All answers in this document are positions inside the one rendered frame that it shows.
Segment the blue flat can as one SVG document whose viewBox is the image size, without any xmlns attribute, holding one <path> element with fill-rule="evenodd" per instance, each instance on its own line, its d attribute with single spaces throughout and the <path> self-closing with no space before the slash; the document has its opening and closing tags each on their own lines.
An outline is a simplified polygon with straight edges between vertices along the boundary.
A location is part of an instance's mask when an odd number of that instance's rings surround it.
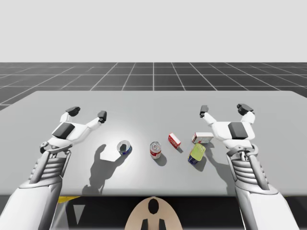
<svg viewBox="0 0 307 230">
<path fill-rule="evenodd" d="M 117 150 L 121 155 L 126 155 L 131 152 L 131 144 L 127 140 L 123 140 L 118 143 Z"/>
</svg>

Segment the green and blue rectangular can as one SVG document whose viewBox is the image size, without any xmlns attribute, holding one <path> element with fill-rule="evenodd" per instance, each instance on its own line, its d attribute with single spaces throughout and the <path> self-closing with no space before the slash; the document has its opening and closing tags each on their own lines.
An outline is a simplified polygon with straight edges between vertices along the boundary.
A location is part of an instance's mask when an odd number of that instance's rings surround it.
<svg viewBox="0 0 307 230">
<path fill-rule="evenodd" d="M 192 165 L 196 165 L 202 160 L 205 151 L 206 148 L 202 144 L 196 143 L 189 154 L 188 162 Z"/>
</svg>

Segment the red and white can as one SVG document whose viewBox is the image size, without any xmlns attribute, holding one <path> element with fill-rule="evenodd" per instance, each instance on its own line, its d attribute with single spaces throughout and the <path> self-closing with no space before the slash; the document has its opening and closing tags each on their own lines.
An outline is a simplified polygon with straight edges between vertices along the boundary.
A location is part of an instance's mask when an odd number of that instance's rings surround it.
<svg viewBox="0 0 307 230">
<path fill-rule="evenodd" d="M 161 144 L 154 141 L 150 144 L 150 155 L 153 159 L 158 159 L 161 155 Z"/>
</svg>

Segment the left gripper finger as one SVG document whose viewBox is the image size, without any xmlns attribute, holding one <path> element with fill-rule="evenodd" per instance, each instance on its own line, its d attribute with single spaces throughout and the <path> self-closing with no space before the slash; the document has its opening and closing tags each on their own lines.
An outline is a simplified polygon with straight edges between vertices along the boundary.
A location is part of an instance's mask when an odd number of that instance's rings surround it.
<svg viewBox="0 0 307 230">
<path fill-rule="evenodd" d="M 72 122 L 72 118 L 75 117 L 79 111 L 80 107 L 74 106 L 65 111 L 65 113 L 60 117 L 60 122 Z"/>
<path fill-rule="evenodd" d="M 92 121 L 88 122 L 87 124 L 84 125 L 83 129 L 84 130 L 96 130 L 98 129 L 105 121 L 107 117 L 107 112 L 106 111 L 100 111 L 97 114 L 97 117 L 94 118 Z"/>
</svg>

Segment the tan robot part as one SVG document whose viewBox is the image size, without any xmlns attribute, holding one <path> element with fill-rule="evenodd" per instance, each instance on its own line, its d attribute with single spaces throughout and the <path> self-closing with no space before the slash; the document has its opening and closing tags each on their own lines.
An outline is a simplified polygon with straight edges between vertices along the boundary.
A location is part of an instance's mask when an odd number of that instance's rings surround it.
<svg viewBox="0 0 307 230">
<path fill-rule="evenodd" d="M 124 230 L 183 230 L 180 220 L 165 200 L 149 197 L 131 212 Z"/>
</svg>

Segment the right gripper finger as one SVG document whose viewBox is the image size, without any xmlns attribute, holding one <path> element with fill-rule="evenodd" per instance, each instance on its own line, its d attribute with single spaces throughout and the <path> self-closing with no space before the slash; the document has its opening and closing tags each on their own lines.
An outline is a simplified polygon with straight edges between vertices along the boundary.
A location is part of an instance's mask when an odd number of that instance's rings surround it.
<svg viewBox="0 0 307 230">
<path fill-rule="evenodd" d="M 241 122 L 248 122 L 250 124 L 254 124 L 255 122 L 255 114 L 254 114 L 254 110 L 243 103 L 239 103 L 237 105 L 237 109 L 238 109 L 238 113 L 242 116 L 241 118 Z"/>
<path fill-rule="evenodd" d="M 207 105 L 202 105 L 200 110 L 200 118 L 202 118 L 208 125 L 216 123 L 216 119 L 209 113 L 209 107 Z"/>
</svg>

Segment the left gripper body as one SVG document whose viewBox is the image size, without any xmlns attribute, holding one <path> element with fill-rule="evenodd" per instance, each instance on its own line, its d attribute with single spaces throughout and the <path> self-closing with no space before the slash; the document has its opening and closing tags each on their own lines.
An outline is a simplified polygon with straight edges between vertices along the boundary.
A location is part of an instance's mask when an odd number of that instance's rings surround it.
<svg viewBox="0 0 307 230">
<path fill-rule="evenodd" d="M 84 141 L 91 132 L 90 123 L 79 124 L 61 121 L 53 130 L 51 138 L 47 141 L 50 146 L 65 147 Z"/>
</svg>

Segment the red and white carton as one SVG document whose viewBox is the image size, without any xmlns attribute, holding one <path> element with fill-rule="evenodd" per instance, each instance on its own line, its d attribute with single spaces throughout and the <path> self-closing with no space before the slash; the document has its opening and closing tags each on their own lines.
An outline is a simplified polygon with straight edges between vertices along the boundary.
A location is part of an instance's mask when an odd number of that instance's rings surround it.
<svg viewBox="0 0 307 230">
<path fill-rule="evenodd" d="M 211 132 L 195 132 L 192 136 L 192 143 L 208 144 L 214 138 L 213 133 Z"/>
</svg>

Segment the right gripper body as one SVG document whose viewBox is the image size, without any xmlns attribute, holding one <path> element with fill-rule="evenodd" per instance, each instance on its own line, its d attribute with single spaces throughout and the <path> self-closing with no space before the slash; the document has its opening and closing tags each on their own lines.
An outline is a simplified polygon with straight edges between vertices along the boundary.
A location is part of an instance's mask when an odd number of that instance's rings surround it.
<svg viewBox="0 0 307 230">
<path fill-rule="evenodd" d="M 214 137 L 227 148 L 240 145 L 252 148 L 251 140 L 255 138 L 252 126 L 248 122 L 216 122 L 212 124 Z"/>
</svg>

